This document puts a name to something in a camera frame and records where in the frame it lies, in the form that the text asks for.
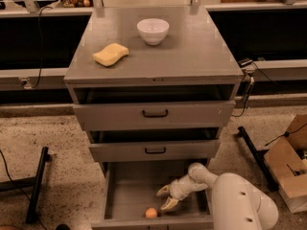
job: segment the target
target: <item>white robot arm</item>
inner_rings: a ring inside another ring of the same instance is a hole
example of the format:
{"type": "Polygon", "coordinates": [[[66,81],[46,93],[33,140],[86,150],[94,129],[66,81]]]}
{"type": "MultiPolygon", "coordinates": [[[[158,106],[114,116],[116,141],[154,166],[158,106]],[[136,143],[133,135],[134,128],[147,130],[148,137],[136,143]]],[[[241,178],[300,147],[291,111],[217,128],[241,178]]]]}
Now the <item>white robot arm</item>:
{"type": "Polygon", "coordinates": [[[203,164],[193,163],[188,174],[162,187],[167,195],[162,211],[172,209],[190,193],[212,189],[212,215],[215,230],[267,230],[275,226],[278,210],[274,201],[235,173],[220,176],[203,164]]]}

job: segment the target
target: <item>floor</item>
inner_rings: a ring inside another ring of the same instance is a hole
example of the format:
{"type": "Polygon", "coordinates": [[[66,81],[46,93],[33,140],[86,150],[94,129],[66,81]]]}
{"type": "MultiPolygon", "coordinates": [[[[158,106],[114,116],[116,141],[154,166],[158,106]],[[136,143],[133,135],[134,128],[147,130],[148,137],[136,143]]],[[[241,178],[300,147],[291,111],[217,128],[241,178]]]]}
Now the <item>floor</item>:
{"type": "MultiPolygon", "coordinates": [[[[235,109],[238,115],[241,109],[235,109]]],[[[268,190],[248,147],[237,138],[243,126],[255,147],[283,133],[296,114],[306,114],[307,106],[252,107],[240,118],[231,117],[222,134],[222,144],[209,169],[216,174],[232,172],[245,177],[267,193],[279,209],[279,220],[273,230],[304,230],[307,212],[292,214],[279,192],[268,190]]],[[[13,179],[33,176],[42,147],[49,147],[52,161],[47,164],[37,211],[46,229],[65,223],[72,230],[90,230],[91,222],[102,217],[102,192],[105,179],[88,150],[88,141],[81,131],[70,105],[0,106],[0,149],[6,157],[13,179]]],[[[7,181],[0,159],[0,181],[7,181]]],[[[40,223],[25,224],[27,198],[19,191],[1,193],[0,225],[20,229],[43,229],[40,223]]]]}

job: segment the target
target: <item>white bowl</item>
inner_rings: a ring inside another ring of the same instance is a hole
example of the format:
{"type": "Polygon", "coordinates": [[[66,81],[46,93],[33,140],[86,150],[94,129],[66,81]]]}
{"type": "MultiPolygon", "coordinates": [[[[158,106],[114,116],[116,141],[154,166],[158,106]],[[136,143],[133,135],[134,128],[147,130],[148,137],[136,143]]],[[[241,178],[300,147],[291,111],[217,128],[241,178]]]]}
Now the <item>white bowl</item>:
{"type": "Polygon", "coordinates": [[[143,19],[137,23],[140,36],[150,45],[159,44],[169,32],[170,25],[163,19],[143,19]]]}

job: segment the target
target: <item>countertop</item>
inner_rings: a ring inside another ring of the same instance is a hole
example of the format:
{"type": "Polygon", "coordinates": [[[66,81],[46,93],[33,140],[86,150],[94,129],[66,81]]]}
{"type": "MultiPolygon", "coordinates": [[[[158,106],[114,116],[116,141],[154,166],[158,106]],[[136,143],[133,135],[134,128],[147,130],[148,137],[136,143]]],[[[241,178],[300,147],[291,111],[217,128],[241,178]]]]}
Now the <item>countertop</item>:
{"type": "Polygon", "coordinates": [[[242,72],[205,6],[105,8],[92,13],[65,81],[218,81],[219,77],[240,81],[242,72]],[[148,17],[170,24],[167,37],[156,46],[146,44],[136,29],[137,22],[148,17]],[[109,68],[93,60],[92,54],[114,42],[129,48],[130,54],[109,68]]]}

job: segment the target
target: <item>yellow sponge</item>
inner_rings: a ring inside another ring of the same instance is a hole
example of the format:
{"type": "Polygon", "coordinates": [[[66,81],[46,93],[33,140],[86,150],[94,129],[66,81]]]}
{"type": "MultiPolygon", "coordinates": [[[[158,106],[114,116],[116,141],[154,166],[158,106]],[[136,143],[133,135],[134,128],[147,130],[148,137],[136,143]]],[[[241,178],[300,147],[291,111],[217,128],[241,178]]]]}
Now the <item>yellow sponge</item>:
{"type": "Polygon", "coordinates": [[[110,66],[117,62],[118,59],[127,56],[128,54],[128,48],[118,43],[111,43],[107,45],[102,51],[93,54],[93,58],[95,61],[104,66],[110,66]]]}

